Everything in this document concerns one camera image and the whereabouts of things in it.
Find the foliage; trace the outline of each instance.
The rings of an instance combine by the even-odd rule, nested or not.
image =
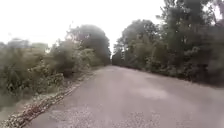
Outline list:
[[[161,24],[137,20],[124,29],[112,63],[191,81],[221,80],[224,28],[222,20],[214,24],[210,3],[165,0]]]
[[[71,28],[68,37],[73,42],[80,42],[82,49],[93,49],[95,55],[103,62],[110,63],[109,39],[103,30],[94,25],[83,25]]]
[[[101,43],[108,43],[102,30],[94,38],[105,38],[106,42]],[[93,42],[89,48],[70,39],[58,41],[51,48],[43,43],[30,43],[21,39],[0,43],[0,94],[20,99],[45,93],[61,86],[64,77],[102,65],[102,58],[97,56],[94,49],[98,48],[94,46],[97,45],[94,44],[96,40],[91,38],[88,42]],[[106,46],[101,47],[101,50],[109,50]]]

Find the road surface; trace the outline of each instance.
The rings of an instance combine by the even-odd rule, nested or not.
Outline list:
[[[26,128],[224,128],[224,93],[108,66]]]

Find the paved road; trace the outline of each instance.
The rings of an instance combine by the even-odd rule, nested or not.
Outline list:
[[[224,93],[109,66],[27,128],[224,128]]]

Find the sky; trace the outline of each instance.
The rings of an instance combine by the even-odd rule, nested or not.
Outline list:
[[[158,22],[163,0],[0,0],[0,41],[17,37],[53,44],[69,25],[93,24],[111,47],[133,20]]]

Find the asphalt road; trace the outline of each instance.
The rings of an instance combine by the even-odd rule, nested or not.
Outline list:
[[[224,128],[223,92],[108,66],[26,128]]]

